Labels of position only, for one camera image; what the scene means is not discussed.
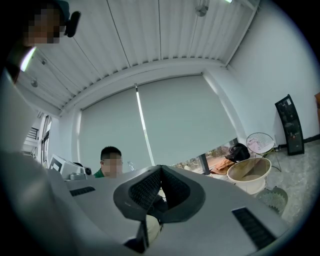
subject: white curtain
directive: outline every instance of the white curtain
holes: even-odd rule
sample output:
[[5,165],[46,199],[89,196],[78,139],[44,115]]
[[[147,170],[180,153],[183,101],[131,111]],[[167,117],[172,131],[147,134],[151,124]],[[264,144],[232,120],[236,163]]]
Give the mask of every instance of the white curtain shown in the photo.
[[202,75],[155,81],[139,86],[138,91],[156,165],[184,162],[237,137]]
[[91,167],[92,173],[98,171],[101,150],[106,146],[121,151],[123,172],[129,171],[128,162],[132,162],[136,169],[151,165],[134,88],[82,111],[79,132],[82,165]]

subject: black vent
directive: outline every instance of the black vent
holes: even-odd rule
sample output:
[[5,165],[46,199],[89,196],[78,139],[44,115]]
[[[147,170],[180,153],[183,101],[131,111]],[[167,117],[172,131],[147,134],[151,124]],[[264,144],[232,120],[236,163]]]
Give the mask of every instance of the black vent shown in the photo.
[[89,192],[95,191],[95,189],[92,186],[86,186],[83,188],[78,188],[78,189],[74,189],[74,190],[70,190],[70,193],[73,197],[82,195],[82,194],[86,194]]
[[129,197],[147,211],[153,204],[160,187],[160,171],[156,171],[130,187]]
[[241,208],[232,211],[245,232],[249,235],[258,250],[271,244],[275,237],[261,224],[259,220],[247,209]]
[[190,196],[190,187],[166,170],[162,170],[161,182],[169,209],[178,206]]

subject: black speaker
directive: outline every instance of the black speaker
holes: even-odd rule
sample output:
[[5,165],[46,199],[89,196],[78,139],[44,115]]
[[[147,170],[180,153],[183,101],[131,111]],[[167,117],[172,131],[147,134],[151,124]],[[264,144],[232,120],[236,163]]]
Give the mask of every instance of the black speaker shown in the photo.
[[288,96],[275,104],[279,113],[287,145],[288,155],[305,153],[304,137],[298,113],[292,98]]

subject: ceiling panel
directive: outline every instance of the ceiling panel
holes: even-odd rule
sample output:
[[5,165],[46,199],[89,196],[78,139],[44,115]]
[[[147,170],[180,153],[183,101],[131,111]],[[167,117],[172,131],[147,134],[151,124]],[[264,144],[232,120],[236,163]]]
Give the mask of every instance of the ceiling panel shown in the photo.
[[81,12],[74,36],[100,78],[128,68],[106,0],[70,0],[70,13]]
[[130,66],[160,60],[158,0],[108,0]]
[[194,0],[159,0],[161,59],[187,58],[197,15]]
[[[230,59],[258,2],[246,0],[67,0],[81,12],[73,38],[37,45],[18,83],[59,109],[116,72],[174,58]],[[205,16],[195,8],[209,3]],[[38,87],[31,86],[36,80]]]

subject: tiled floor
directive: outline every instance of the tiled floor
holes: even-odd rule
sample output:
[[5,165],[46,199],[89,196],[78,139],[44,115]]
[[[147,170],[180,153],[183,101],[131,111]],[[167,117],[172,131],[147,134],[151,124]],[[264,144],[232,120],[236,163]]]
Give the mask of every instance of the tiled floor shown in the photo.
[[[288,194],[288,203],[282,218],[292,226],[299,220],[316,198],[320,185],[320,140],[304,145],[305,153],[288,156],[287,149],[277,152],[282,172],[272,168],[267,184],[282,188]],[[268,157],[278,166],[275,153]]]

